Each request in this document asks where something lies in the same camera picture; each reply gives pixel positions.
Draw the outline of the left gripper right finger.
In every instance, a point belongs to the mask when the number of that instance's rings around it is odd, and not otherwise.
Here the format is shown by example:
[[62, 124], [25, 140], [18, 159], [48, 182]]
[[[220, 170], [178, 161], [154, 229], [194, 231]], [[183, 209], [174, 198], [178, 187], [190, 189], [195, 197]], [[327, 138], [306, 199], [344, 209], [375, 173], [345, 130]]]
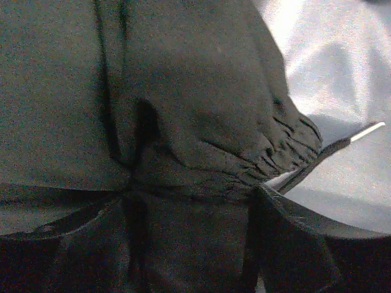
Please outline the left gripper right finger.
[[389, 292], [390, 236], [332, 220], [268, 187], [248, 195], [244, 291]]

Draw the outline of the yellow Pikachu hard-shell suitcase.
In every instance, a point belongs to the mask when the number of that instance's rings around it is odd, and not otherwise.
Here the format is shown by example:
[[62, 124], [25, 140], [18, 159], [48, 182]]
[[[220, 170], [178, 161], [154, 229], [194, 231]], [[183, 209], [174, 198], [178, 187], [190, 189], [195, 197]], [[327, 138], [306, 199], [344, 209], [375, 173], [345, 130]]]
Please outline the yellow Pikachu hard-shell suitcase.
[[359, 228], [390, 233], [390, 2], [257, 1], [297, 108], [324, 145], [353, 137], [288, 199]]

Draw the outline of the black drawstring shorts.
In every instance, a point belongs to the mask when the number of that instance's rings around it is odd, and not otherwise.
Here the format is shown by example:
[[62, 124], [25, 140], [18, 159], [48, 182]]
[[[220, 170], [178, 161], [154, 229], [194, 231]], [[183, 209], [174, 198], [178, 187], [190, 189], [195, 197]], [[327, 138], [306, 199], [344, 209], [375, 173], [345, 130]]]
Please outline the black drawstring shorts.
[[245, 292], [249, 193], [354, 140], [297, 108], [256, 2], [2, 1], [1, 236], [119, 199], [121, 292]]

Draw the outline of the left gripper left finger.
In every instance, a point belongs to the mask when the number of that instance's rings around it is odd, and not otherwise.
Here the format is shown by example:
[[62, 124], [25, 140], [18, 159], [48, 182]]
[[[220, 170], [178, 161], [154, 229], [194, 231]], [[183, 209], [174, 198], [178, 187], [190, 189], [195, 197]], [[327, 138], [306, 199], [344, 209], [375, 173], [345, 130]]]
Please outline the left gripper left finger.
[[1, 292], [121, 292], [122, 202], [1, 236]]

